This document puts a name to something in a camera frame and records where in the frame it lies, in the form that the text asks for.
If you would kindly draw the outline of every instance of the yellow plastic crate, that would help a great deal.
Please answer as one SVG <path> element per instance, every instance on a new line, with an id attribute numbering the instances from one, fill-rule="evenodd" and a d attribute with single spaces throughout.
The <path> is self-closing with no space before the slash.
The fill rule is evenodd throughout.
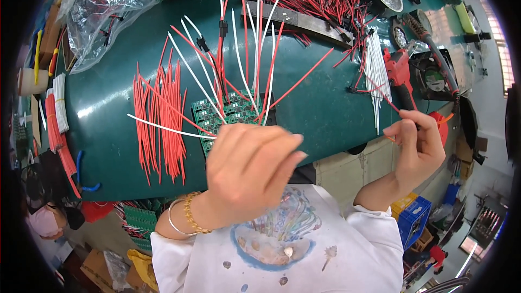
<path id="1" fill-rule="evenodd" d="M 413 201 L 418 198 L 418 195 L 411 192 L 407 197 L 395 201 L 391 204 L 391 215 L 398 222 L 398 216 L 403 212 Z"/>

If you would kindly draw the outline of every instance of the green circuit board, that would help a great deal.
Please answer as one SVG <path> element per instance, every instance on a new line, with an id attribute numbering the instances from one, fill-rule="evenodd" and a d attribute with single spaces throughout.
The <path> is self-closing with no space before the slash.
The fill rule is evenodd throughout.
<path id="1" fill-rule="evenodd" d="M 246 90 L 242 90 L 240 92 L 245 97 L 248 97 L 248 92 Z M 224 118 L 228 124 L 237 122 L 251 124 L 258 123 L 258 121 L 254 121 L 254 119 L 257 117 L 257 113 L 255 112 L 255 110 L 252 111 L 252 103 L 250 101 L 246 101 L 235 92 L 229 93 L 228 97 L 230 99 L 230 104 L 226 103 L 224 106 Z M 212 98 L 212 101 L 215 106 L 218 106 L 215 98 Z M 262 109 L 262 104 L 259 103 L 257 108 L 260 111 Z M 219 133 L 219 128 L 221 127 L 223 121 L 219 117 L 217 111 L 215 111 L 212 105 L 208 102 L 208 100 L 205 99 L 193 102 L 192 113 L 194 116 L 195 123 L 199 127 L 205 129 L 210 133 Z M 198 132 L 202 136 L 208 136 L 207 133 L 203 133 L 200 129 L 198 129 Z M 203 152 L 205 157 L 208 157 L 208 153 L 214 145 L 214 140 L 201 138 L 201 145 L 203 146 Z"/>

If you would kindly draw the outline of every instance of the chair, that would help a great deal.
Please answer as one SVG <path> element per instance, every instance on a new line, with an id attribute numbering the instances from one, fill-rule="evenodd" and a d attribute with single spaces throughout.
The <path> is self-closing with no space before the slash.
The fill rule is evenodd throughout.
<path id="1" fill-rule="evenodd" d="M 414 242 L 413 246 L 411 247 L 412 251 L 415 252 L 421 252 L 425 249 L 425 247 L 433 240 L 433 235 L 424 228 L 424 230 L 421 232 L 420 237 Z"/>

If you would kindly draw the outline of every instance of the workbench mat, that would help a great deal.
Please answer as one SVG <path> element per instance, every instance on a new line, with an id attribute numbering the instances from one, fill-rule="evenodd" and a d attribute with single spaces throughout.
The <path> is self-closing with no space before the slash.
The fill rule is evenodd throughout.
<path id="1" fill-rule="evenodd" d="M 404 0 L 404 12 L 423 9 L 433 18 L 433 39 L 451 51 L 452 61 L 458 81 L 465 82 L 470 76 L 470 67 L 465 67 L 464 49 L 457 14 L 451 7 L 443 8 L 441 0 L 421 0 L 421 5 L 413 5 Z M 242 12 L 241 0 L 229 0 L 226 20 L 231 27 L 231 8 L 236 10 L 236 18 Z M 150 197 L 174 197 L 181 193 L 206 189 L 205 159 L 198 138 L 184 136 L 186 145 L 186 184 L 181 178 L 173 184 L 163 169 L 161 185 L 158 175 L 150 175 L 151 187 L 147 185 L 145 172 L 138 157 L 138 139 L 135 120 L 127 117 L 134 114 L 132 80 L 139 61 L 141 74 L 145 79 L 156 76 L 161 50 L 167 31 L 173 33 L 181 52 L 191 68 L 205 84 L 204 73 L 191 47 L 169 25 L 182 30 L 180 18 L 188 15 L 205 36 L 209 47 L 215 52 L 218 40 L 219 0 L 173 0 L 163 2 L 140 16 L 130 27 L 117 37 L 113 47 L 102 60 L 91 69 L 67 76 L 66 107 L 70 131 L 67 141 L 73 158 L 84 150 L 81 175 L 82 184 L 93 186 L 101 183 L 96 192 L 83 192 L 85 200 L 117 201 Z M 244 29 L 238 21 L 238 41 L 241 59 L 244 63 Z M 394 48 L 388 40 L 388 21 L 375 21 L 380 27 L 382 47 Z M 188 25 L 193 38 L 196 33 Z M 265 88 L 266 76 L 271 61 L 271 37 L 265 41 L 261 63 L 260 87 Z M 225 38 L 224 56 L 227 79 L 242 89 L 237 57 L 233 46 L 233 32 Z M 166 68 L 168 53 L 172 47 L 167 44 L 163 66 Z M 255 52 L 253 34 L 249 31 L 248 48 L 250 57 L 250 83 L 253 78 L 253 56 Z M 313 40 L 308 48 L 291 36 L 282 36 L 275 64 L 273 92 L 275 98 L 285 93 L 298 81 L 329 49 L 331 45 Z M 380 110 L 380 132 L 374 126 L 371 97 L 363 94 L 348 94 L 346 86 L 354 85 L 358 78 L 358 62 L 341 63 L 337 68 L 342 49 L 333 51 L 315 71 L 297 86 L 277 106 L 277 122 L 292 133 L 302 133 L 304 142 L 299 149 L 309 154 L 302 164 L 325 158 L 358 146 L 382 135 L 381 129 L 399 120 L 398 114 L 384 101 Z M 174 50 L 173 62 L 178 59 Z M 417 86 L 414 98 L 420 111 L 426 111 L 427 101 L 420 98 Z M 191 102 L 204 98 L 187 68 L 181 63 L 181 91 L 188 88 L 185 115 L 192 118 Z M 205 89 L 210 92 L 208 84 Z M 394 102 L 399 107 L 397 98 Z M 446 102 L 431 101 L 429 112 L 439 109 Z M 187 122 L 183 131 L 197 133 Z"/>

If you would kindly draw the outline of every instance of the blue pliers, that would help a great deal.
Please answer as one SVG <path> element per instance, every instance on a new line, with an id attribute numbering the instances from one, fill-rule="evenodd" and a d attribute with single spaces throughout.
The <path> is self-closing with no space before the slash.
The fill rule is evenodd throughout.
<path id="1" fill-rule="evenodd" d="M 98 183 L 94 187 L 84 187 L 84 186 L 81 185 L 81 182 L 80 182 L 80 161 L 81 161 L 82 155 L 83 155 L 83 151 L 80 151 L 78 153 L 78 157 L 76 157 L 76 181 L 78 182 L 78 185 L 81 187 L 81 189 L 85 190 L 86 192 L 95 192 L 96 190 L 98 190 L 100 188 L 101 183 Z"/>

